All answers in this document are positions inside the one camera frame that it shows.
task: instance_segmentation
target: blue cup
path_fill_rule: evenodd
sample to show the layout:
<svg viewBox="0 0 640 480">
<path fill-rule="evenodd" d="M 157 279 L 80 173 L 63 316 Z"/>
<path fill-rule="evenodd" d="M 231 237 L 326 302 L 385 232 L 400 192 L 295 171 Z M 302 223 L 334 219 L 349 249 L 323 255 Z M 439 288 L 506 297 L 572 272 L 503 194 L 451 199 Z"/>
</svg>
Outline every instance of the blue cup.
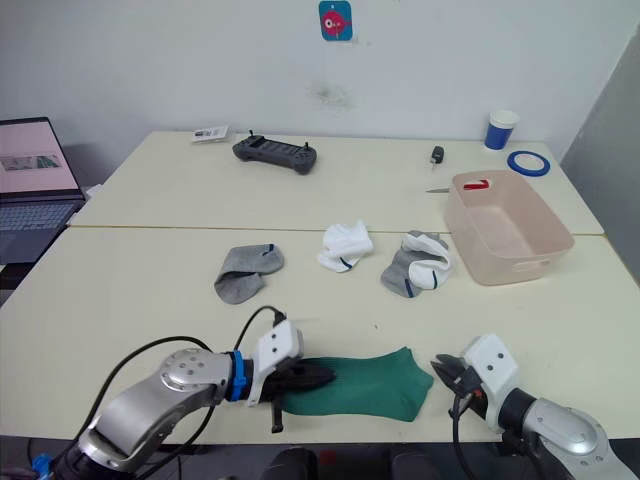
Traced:
<svg viewBox="0 0 640 480">
<path fill-rule="evenodd" d="M 509 110 L 498 110 L 489 115 L 489 127 L 484 144 L 491 150 L 502 150 L 520 118 Z"/>
</svg>

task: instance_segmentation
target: sticker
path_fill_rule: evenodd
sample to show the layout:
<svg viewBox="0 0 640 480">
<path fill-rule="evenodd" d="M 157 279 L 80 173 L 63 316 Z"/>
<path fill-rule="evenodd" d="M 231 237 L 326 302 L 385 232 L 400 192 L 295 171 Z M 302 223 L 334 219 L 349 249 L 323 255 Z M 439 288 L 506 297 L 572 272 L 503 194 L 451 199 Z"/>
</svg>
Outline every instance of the sticker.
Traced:
<svg viewBox="0 0 640 480">
<path fill-rule="evenodd" d="M 344 0 L 322 1 L 318 5 L 320 30 L 328 42 L 348 42 L 353 37 L 351 5 Z"/>
<path fill-rule="evenodd" d="M 218 140 L 224 140 L 224 138 L 227 136 L 228 130 L 229 130 L 228 125 L 196 130 L 191 135 L 191 141 L 193 143 L 203 143 L 203 142 L 216 142 Z"/>
</svg>

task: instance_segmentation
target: green cloth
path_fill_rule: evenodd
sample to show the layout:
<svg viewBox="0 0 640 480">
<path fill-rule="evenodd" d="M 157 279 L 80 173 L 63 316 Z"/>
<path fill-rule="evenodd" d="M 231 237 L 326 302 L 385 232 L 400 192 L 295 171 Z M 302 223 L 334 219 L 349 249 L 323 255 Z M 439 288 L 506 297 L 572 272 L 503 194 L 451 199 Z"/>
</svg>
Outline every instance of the green cloth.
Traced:
<svg viewBox="0 0 640 480">
<path fill-rule="evenodd" d="M 351 413 L 412 422 L 433 385 L 433 377 L 416 365 L 407 347 L 376 358 L 303 362 L 331 368 L 336 379 L 315 390 L 286 393 L 283 410 L 295 415 Z"/>
</svg>

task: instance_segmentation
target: remote controller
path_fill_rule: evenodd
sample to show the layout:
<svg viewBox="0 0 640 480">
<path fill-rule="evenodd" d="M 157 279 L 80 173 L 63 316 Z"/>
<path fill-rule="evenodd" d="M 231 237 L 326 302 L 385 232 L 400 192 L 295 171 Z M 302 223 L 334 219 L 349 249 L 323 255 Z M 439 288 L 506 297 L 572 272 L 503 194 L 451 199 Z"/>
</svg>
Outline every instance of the remote controller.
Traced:
<svg viewBox="0 0 640 480">
<path fill-rule="evenodd" d="M 254 135 L 249 130 L 250 137 L 233 146 L 233 153 L 240 160 L 255 160 L 258 162 L 272 163 L 281 167 L 289 167 L 300 175 L 306 175 L 311 171 L 316 162 L 316 151 L 305 142 L 304 147 L 289 145 L 288 143 L 269 140 L 262 135 Z"/>
</svg>

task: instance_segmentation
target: pink plastic bin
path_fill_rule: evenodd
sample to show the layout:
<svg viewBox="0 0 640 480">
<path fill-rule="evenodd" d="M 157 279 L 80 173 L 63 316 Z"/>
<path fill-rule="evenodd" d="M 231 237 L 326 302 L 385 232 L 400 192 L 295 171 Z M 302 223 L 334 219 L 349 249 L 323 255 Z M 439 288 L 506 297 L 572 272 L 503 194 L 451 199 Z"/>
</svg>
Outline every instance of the pink plastic bin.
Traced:
<svg viewBox="0 0 640 480">
<path fill-rule="evenodd" d="M 485 179 L 488 188 L 464 188 Z M 471 276 L 483 285 L 540 278 L 574 243 L 540 195 L 509 170 L 453 177 L 444 219 Z"/>
</svg>

